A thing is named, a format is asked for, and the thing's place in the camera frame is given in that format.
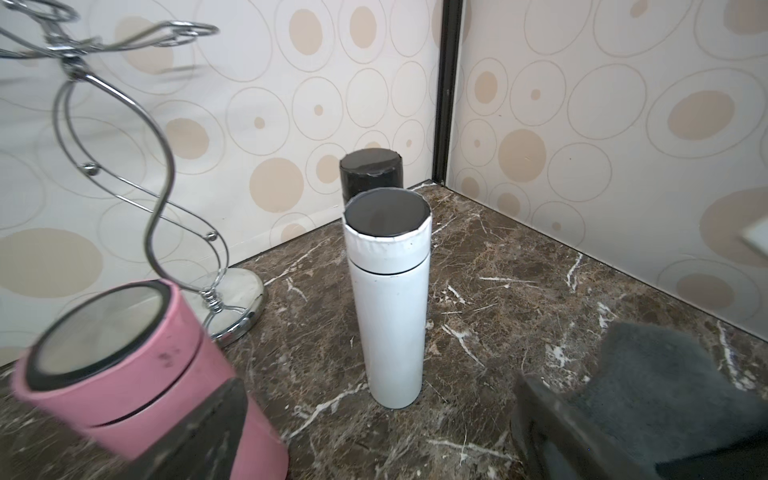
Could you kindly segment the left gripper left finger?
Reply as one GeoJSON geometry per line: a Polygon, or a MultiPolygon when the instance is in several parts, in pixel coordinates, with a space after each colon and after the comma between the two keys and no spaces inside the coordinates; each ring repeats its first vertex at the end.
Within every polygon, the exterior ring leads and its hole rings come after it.
{"type": "Polygon", "coordinates": [[[122,471],[124,479],[231,479],[248,410],[231,378],[122,471]]]}

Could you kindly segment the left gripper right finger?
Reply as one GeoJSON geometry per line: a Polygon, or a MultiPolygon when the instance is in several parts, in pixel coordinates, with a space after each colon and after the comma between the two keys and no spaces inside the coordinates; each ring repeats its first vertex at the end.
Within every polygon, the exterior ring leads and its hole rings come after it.
{"type": "Polygon", "coordinates": [[[549,479],[543,444],[548,441],[582,479],[656,479],[612,443],[578,409],[535,376],[515,383],[519,425],[525,445],[522,461],[532,479],[549,479]]]}

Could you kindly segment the grey wiping cloth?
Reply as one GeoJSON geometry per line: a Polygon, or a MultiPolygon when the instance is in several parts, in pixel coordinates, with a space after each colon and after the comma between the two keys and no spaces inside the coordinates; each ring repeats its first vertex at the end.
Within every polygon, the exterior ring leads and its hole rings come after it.
{"type": "Polygon", "coordinates": [[[767,402],[677,330],[614,323],[592,379],[566,397],[647,471],[767,437],[767,402]]]}

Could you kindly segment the pink thermos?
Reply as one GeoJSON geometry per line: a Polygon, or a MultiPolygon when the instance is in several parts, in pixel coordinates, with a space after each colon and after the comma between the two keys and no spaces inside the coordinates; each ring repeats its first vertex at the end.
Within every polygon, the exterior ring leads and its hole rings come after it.
{"type": "MultiPolygon", "coordinates": [[[[180,288],[157,279],[63,315],[20,357],[11,383],[20,400],[135,460],[231,378],[239,377],[180,288]]],[[[288,450],[246,395],[231,479],[283,479],[288,450]]]]}

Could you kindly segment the white thermos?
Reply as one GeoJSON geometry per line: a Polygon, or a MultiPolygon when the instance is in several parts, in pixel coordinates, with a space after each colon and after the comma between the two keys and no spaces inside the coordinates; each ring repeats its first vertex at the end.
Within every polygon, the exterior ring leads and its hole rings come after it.
{"type": "Polygon", "coordinates": [[[358,194],[342,217],[368,387],[402,409],[422,389],[432,210],[396,187],[358,194]]]}

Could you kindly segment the black thermos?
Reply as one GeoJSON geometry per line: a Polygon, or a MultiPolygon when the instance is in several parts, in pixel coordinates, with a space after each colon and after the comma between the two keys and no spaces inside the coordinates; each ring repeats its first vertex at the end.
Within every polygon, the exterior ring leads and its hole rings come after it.
{"type": "Polygon", "coordinates": [[[339,162],[344,204],[359,193],[380,187],[404,187],[403,159],[386,148],[365,148],[339,162]]]}

